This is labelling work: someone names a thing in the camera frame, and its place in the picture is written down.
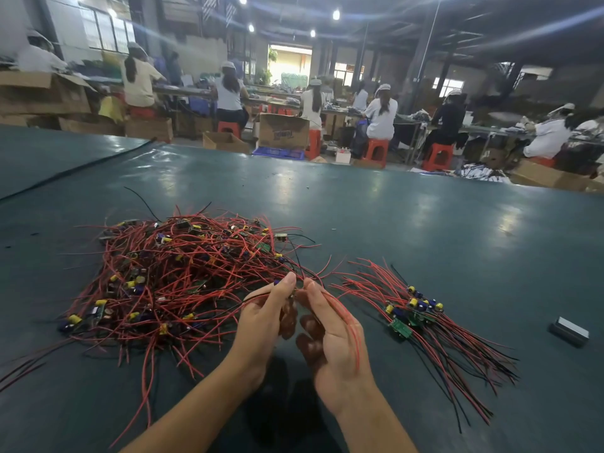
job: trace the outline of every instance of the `green table surface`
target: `green table surface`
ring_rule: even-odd
[[[100,255],[61,255],[100,250],[94,229],[73,226],[148,216],[123,186],[160,217],[175,205],[197,211],[211,200],[212,214],[222,208],[267,215],[274,227],[299,226],[322,244],[299,252],[310,269],[321,269],[329,255],[336,263],[384,257],[458,324],[514,347],[522,380],[495,397],[468,377],[495,417],[487,426],[464,403],[472,426],[462,422],[459,434],[451,405],[411,346],[394,341],[377,312],[344,299],[364,326],[375,380],[420,452],[601,449],[604,197],[198,148],[142,148],[0,203],[0,362],[57,342],[49,320],[98,269]],[[558,316],[590,331],[584,349],[548,333]],[[109,356],[86,358],[84,350],[75,344],[57,351],[0,394],[1,451],[103,452],[121,433],[140,404],[142,357],[117,368]],[[207,351],[202,370],[224,354]],[[235,413],[212,451],[345,451],[294,342],[279,342],[275,354],[269,387]],[[158,359],[155,417],[191,387],[170,355]],[[142,418],[118,447],[141,432]]]

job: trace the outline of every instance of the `woman in white shirt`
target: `woman in white shirt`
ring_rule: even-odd
[[[365,90],[365,81],[361,81],[359,82],[359,90],[356,91],[352,107],[359,111],[365,111],[367,108],[367,97],[369,97],[369,94]]]
[[[550,119],[540,124],[526,124],[528,131],[534,131],[535,139],[524,148],[526,157],[543,157],[553,159],[560,152],[562,145],[568,141],[576,127],[576,122],[571,117],[573,110],[559,109],[555,119]]]
[[[128,43],[128,57],[121,64],[124,96],[129,106],[155,106],[153,81],[165,80],[163,75],[147,62],[147,52],[136,43]]]
[[[249,114],[241,106],[241,97],[249,98],[243,81],[237,78],[233,62],[222,63],[222,78],[215,82],[212,95],[218,101],[216,118],[223,122],[237,122],[241,130],[248,123]]]
[[[390,84],[382,84],[376,98],[362,113],[364,118],[370,120],[367,127],[367,137],[390,140],[394,136],[394,117],[399,104],[390,97]]]
[[[321,80],[310,80],[308,90],[302,92],[300,96],[300,107],[302,108],[302,117],[310,121],[311,130],[321,130],[321,109],[325,103],[321,93]]]

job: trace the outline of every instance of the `window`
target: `window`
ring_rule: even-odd
[[[363,72],[364,71],[365,71],[365,67],[362,66],[361,67],[361,73],[359,73],[359,80],[363,79]],[[335,72],[333,73],[333,75],[336,78],[343,80],[345,86],[351,86],[352,85],[352,76],[353,76],[354,73],[355,73],[355,66],[354,65],[346,65],[345,63],[337,63],[336,62]]]
[[[105,51],[128,53],[128,43],[135,41],[132,22],[84,7],[80,7],[80,15],[84,22],[88,46]]]
[[[439,79],[440,78],[434,78],[434,84],[432,85],[433,89],[436,89],[436,87],[438,87],[439,85]],[[440,90],[440,95],[439,97],[446,97],[447,95],[449,95],[449,92],[451,90],[459,90],[461,91],[463,89],[463,81],[455,81],[452,79],[445,79],[445,82],[443,83],[443,88]]]

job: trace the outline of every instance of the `pile of wires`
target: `pile of wires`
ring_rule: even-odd
[[[370,304],[380,312],[395,336],[412,344],[430,376],[453,404],[460,432],[458,406],[468,425],[470,421],[456,391],[490,424],[493,412],[475,396],[463,374],[482,379],[497,394],[497,388],[505,381],[515,384],[518,379],[514,372],[517,359],[500,351],[507,347],[487,341],[458,326],[445,315],[442,303],[409,286],[393,266],[390,270],[369,260],[359,260],[360,263],[351,263],[361,266],[361,270],[355,274],[341,274],[342,285],[331,287],[339,289],[343,295],[352,295]],[[432,363],[442,386],[422,356]]]
[[[0,391],[69,343],[88,345],[87,352],[113,348],[118,366],[130,362],[133,350],[142,350],[142,402],[113,445],[144,407],[150,426],[156,352],[170,352],[177,366],[196,381],[204,374],[192,363],[192,351],[204,345],[221,350],[234,337],[236,315],[246,304],[242,299],[247,293],[278,282],[289,271],[299,279],[309,275],[320,281],[319,274],[299,263],[298,248],[318,246],[293,243],[290,237],[304,236],[287,232],[299,230],[274,229],[266,219],[230,213],[213,219],[203,210],[164,222],[128,220],[102,227],[103,264],[62,315],[58,330],[65,340],[22,357],[24,362],[0,378],[0,383],[11,379]]]

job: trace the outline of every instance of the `plastic stool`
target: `plastic stool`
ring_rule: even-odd
[[[390,140],[370,138],[369,147],[367,148],[367,153],[363,157],[363,160],[373,160],[374,162],[379,162],[382,167],[385,167],[386,155],[388,154],[388,143],[390,143]],[[374,159],[373,155],[377,148],[381,148],[381,155],[378,156],[377,159]]]
[[[535,164],[543,165],[544,167],[554,168],[556,161],[554,159],[546,159],[545,157],[533,157],[529,159]]]
[[[130,115],[140,119],[155,119],[157,113],[153,108],[144,108],[140,106],[128,106]]]
[[[321,130],[309,130],[310,146],[305,151],[307,159],[312,160],[321,155]]]
[[[241,129],[237,122],[218,122],[218,131],[231,132],[237,138],[241,139]]]
[[[439,155],[444,154],[444,159],[438,158]],[[434,143],[431,147],[430,157],[423,161],[422,169],[426,171],[434,170],[449,170],[451,159],[453,158],[453,145],[445,145]]]

